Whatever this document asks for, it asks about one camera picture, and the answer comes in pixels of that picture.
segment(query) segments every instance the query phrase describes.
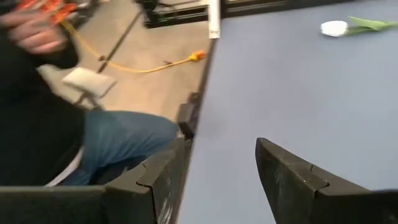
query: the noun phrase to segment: yellow cable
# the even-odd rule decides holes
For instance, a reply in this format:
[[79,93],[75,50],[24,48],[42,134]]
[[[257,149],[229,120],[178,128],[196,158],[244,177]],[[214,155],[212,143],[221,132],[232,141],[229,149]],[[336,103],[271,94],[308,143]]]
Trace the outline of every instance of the yellow cable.
[[[102,55],[99,54],[81,35],[80,33],[73,27],[72,24],[70,24],[68,21],[63,20],[61,21],[61,25],[64,26],[64,28],[66,28],[67,31],[69,31],[69,33],[71,33],[71,35],[74,35],[76,37],[76,39],[80,42],[80,44],[87,50],[89,51],[91,54],[93,54],[96,58],[101,58]],[[137,69],[133,69],[133,68],[129,68],[129,67],[125,67],[122,65],[118,65],[112,61],[108,61],[108,65],[110,67],[116,68],[118,70],[123,70],[123,71],[127,71],[127,72],[132,72],[132,73],[150,73],[150,72],[156,72],[159,71],[163,68],[168,68],[174,65],[180,65],[182,63],[185,62],[190,62],[190,61],[197,61],[202,59],[205,56],[204,52],[195,52],[193,53],[191,56],[189,56],[189,58],[185,59],[185,60],[181,60],[179,62],[174,62],[174,63],[170,63],[168,65],[164,65],[155,69],[150,69],[150,70],[137,70]]]

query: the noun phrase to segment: orange object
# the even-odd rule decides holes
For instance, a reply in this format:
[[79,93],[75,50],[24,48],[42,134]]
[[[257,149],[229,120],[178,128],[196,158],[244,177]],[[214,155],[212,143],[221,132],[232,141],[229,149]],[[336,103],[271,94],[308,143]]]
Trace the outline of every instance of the orange object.
[[46,0],[45,3],[42,0],[23,0],[18,6],[17,10],[31,9],[37,4],[43,4],[39,7],[42,12],[53,13],[52,21],[54,24],[62,22],[66,17],[74,12],[77,5],[74,3],[65,4],[63,0]]

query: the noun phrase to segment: hand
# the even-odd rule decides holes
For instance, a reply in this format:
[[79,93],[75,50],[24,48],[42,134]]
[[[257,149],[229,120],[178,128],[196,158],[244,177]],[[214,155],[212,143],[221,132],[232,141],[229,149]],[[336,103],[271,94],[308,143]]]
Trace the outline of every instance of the hand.
[[9,38],[31,54],[59,52],[67,38],[53,25],[50,16],[40,11],[14,11],[0,16],[0,26],[9,29]]

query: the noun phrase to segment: person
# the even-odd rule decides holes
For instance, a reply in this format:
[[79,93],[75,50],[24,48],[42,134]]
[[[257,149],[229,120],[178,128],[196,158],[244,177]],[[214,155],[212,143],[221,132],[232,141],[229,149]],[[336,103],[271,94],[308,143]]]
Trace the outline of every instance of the person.
[[78,54],[48,15],[10,10],[0,27],[0,185],[86,185],[99,168],[148,157],[176,138],[165,118],[85,111],[54,94],[37,68],[73,68]]

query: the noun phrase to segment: black corner piece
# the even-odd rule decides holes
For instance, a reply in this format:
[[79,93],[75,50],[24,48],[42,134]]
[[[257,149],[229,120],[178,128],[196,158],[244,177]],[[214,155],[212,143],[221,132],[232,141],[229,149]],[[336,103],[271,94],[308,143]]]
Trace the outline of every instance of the black corner piece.
[[398,190],[372,192],[264,139],[256,161],[278,224],[397,224]]

